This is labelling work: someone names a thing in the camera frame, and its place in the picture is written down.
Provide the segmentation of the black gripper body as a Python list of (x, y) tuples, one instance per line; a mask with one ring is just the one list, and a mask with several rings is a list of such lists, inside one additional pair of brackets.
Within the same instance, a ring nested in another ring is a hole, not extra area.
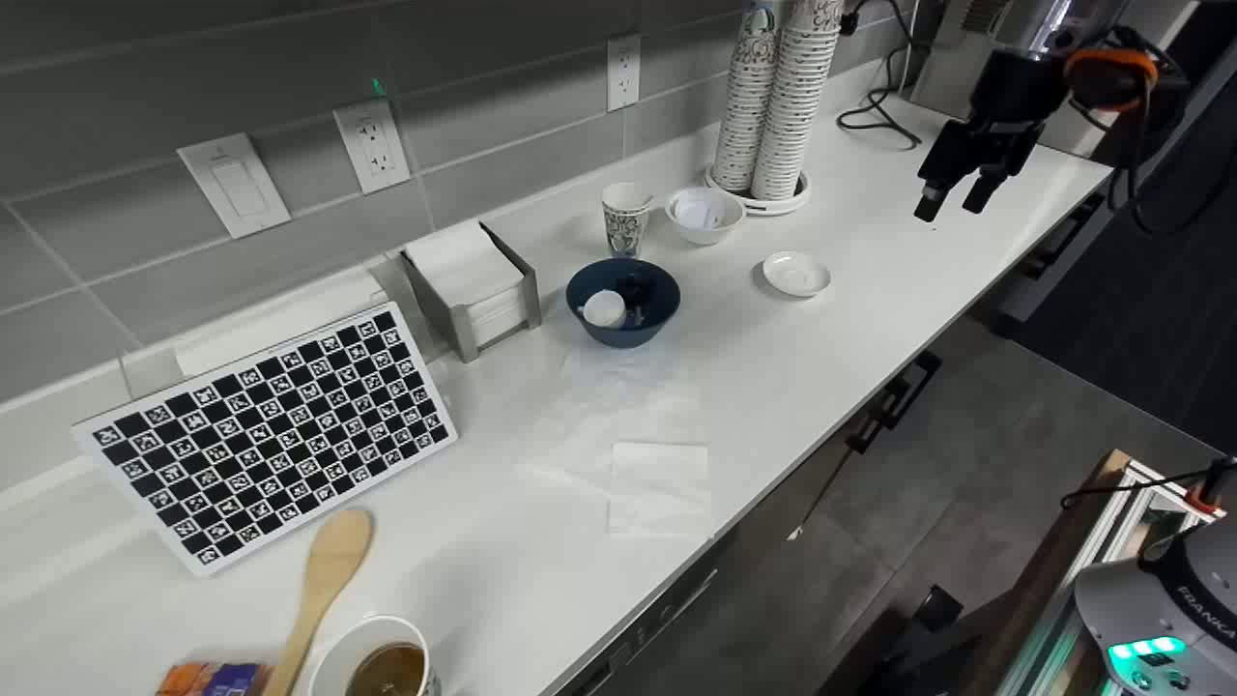
[(949, 118), (927, 157), (922, 163), (922, 176), (927, 184), (954, 184), (968, 172), (1013, 176), (1029, 163), (1042, 130), (1042, 118)]

